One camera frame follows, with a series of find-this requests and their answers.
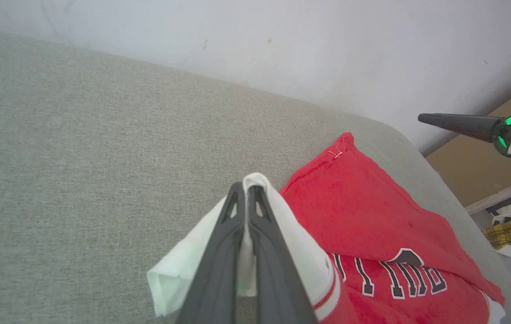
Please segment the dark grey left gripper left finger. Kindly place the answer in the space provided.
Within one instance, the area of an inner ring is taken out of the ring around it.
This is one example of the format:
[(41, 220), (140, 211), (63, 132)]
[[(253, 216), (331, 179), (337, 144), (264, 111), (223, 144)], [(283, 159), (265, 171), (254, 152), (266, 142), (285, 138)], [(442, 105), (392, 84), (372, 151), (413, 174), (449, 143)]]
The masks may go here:
[(244, 236), (245, 193), (235, 182), (179, 311), (178, 324), (234, 324), (239, 252)]

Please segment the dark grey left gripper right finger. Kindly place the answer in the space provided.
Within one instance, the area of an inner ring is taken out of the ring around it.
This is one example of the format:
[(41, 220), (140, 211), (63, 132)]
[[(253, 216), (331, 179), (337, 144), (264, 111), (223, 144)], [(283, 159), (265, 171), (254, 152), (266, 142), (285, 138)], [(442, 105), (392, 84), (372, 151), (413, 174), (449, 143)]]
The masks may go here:
[(257, 264), (258, 324), (317, 324), (317, 316), (262, 186), (247, 191), (247, 224)]

